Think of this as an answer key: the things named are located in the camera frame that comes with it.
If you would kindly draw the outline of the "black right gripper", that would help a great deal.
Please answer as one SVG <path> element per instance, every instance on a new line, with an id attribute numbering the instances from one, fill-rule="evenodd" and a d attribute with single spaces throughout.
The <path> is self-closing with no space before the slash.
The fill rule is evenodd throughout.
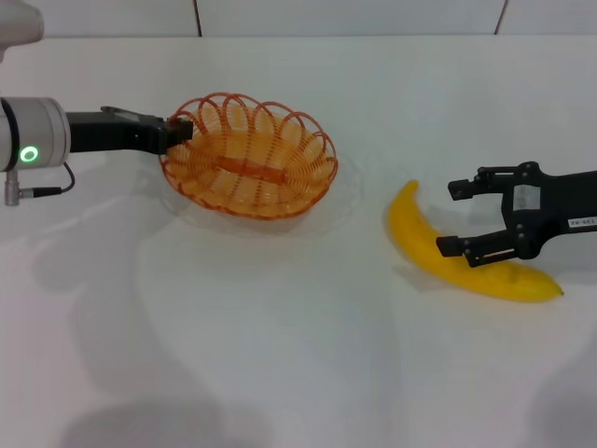
<path id="1" fill-rule="evenodd" d="M 448 190 L 454 201 L 505 192 L 502 213 L 507 231 L 466 238 L 439 236 L 436 239 L 442 257 L 464 257 L 470 267 L 515 257 L 534 259 L 552 238 L 596 231 L 594 171 L 547 175 L 534 161 L 517 168 L 480 167 L 472 180 L 451 181 Z"/>

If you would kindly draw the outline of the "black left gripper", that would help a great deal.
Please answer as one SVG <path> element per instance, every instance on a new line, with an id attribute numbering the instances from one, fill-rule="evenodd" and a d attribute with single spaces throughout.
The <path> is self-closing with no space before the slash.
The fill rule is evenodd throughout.
<path id="1" fill-rule="evenodd" d="M 193 137 L 189 119 L 169 119 L 103 106 L 95 112 L 67 112 L 71 153 L 140 150 L 163 154 Z"/>

